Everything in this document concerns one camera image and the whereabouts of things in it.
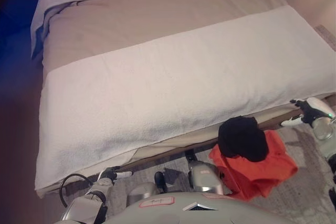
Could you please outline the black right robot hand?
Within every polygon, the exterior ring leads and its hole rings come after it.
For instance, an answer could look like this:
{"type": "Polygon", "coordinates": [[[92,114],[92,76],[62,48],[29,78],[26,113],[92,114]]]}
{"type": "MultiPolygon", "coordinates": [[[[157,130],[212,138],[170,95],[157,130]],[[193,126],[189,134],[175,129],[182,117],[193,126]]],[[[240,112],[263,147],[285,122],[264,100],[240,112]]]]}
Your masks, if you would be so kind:
{"type": "Polygon", "coordinates": [[[335,118],[335,112],[322,100],[309,97],[305,100],[292,99],[290,103],[298,107],[302,113],[291,117],[280,123],[280,126],[296,126],[302,123],[309,124],[312,127],[312,123],[319,118],[335,118]]]}

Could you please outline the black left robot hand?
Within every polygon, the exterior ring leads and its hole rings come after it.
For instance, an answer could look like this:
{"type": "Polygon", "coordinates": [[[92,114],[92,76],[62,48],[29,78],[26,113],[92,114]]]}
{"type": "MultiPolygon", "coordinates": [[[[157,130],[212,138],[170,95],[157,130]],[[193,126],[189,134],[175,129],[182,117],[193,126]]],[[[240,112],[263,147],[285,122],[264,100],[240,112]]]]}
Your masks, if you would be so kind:
{"type": "Polygon", "coordinates": [[[121,172],[120,169],[120,166],[107,167],[99,174],[98,181],[104,178],[108,178],[114,182],[117,179],[128,178],[133,175],[132,171],[121,172]]]}

